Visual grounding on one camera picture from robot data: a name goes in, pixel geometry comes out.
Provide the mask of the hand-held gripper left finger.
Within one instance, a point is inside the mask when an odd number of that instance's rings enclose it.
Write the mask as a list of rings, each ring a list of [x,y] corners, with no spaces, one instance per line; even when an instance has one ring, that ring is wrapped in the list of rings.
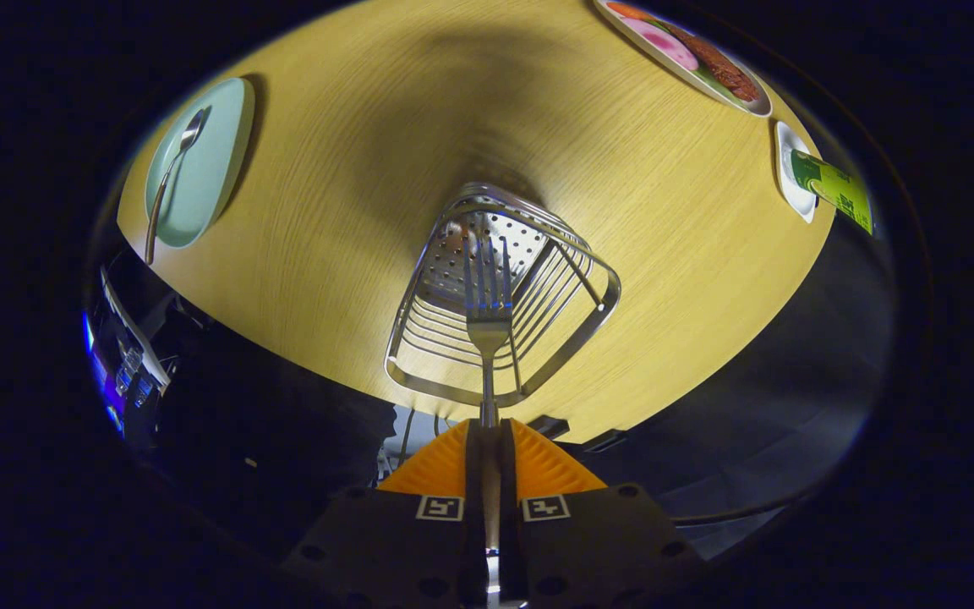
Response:
[[[463,421],[376,488],[347,488],[293,545],[281,570],[326,608],[484,604],[483,440]]]

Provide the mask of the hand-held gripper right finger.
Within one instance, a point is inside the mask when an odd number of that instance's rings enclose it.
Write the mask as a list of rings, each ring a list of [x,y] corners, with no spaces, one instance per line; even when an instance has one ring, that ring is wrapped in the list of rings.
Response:
[[[706,573],[637,483],[607,485],[521,421],[500,427],[503,606],[654,608]]]

